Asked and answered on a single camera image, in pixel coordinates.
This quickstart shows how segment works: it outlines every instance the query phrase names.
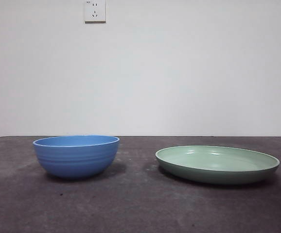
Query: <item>dish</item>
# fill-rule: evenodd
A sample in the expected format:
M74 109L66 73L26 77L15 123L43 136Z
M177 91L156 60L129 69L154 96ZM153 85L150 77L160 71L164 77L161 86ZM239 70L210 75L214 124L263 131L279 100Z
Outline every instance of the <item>dish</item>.
M268 178L279 160L257 151L217 146L180 146L156 152L159 164L170 173L213 184L254 183Z
M40 165L61 178L89 177L114 160L119 138L104 135L59 136L33 142Z

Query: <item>white wall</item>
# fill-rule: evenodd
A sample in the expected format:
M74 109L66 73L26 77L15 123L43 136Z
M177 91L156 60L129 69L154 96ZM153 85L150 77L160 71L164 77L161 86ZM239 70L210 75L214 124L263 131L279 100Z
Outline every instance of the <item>white wall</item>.
M0 0L0 136L281 135L281 0Z

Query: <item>dark gray tabletop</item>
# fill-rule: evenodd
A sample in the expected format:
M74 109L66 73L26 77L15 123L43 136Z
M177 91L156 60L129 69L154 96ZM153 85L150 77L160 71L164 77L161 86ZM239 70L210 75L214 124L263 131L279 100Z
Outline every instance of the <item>dark gray tabletop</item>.
M281 233L281 164L260 183L221 186L159 168L158 149L237 147L281 161L281 137L120 137L113 164L81 181L46 174L32 141L0 137L0 233Z

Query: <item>electrical outlet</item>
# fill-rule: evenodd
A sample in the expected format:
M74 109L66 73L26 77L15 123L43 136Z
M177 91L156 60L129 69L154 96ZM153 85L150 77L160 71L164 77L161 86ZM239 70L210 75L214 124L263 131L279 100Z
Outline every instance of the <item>electrical outlet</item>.
M106 22L106 0L87 0L84 4L85 23Z

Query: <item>plate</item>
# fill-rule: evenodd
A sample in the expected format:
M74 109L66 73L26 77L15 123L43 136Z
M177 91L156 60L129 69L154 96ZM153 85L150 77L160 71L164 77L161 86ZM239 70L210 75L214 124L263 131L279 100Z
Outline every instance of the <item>plate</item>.
M170 173L192 181L245 184L268 178L279 160L257 151L217 146L180 146L158 150L159 164Z

